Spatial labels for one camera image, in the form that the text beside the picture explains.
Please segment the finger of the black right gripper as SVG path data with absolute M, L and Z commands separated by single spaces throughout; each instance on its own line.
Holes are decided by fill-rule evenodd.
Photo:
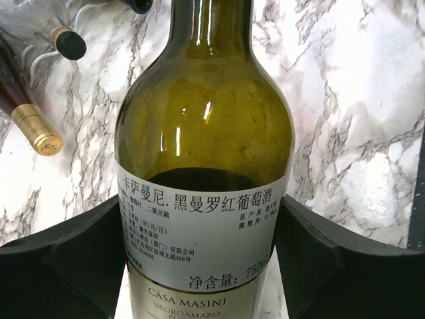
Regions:
M 146 14 L 153 5 L 153 0 L 124 0 L 124 3 L 137 14 Z

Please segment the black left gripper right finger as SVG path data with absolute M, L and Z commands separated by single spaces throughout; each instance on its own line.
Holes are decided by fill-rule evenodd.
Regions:
M 424 253 L 358 235 L 285 196 L 276 250 L 290 318 L 423 318 Z

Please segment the green wine bottle white label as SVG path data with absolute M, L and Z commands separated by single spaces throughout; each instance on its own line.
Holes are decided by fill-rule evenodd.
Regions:
M 258 318 L 294 148 L 251 1 L 174 1 L 116 122 L 134 318 Z

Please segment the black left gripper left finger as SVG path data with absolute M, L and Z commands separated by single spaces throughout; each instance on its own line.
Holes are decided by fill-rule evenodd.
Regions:
M 1 247 L 1 317 L 113 318 L 125 263 L 114 196 Z

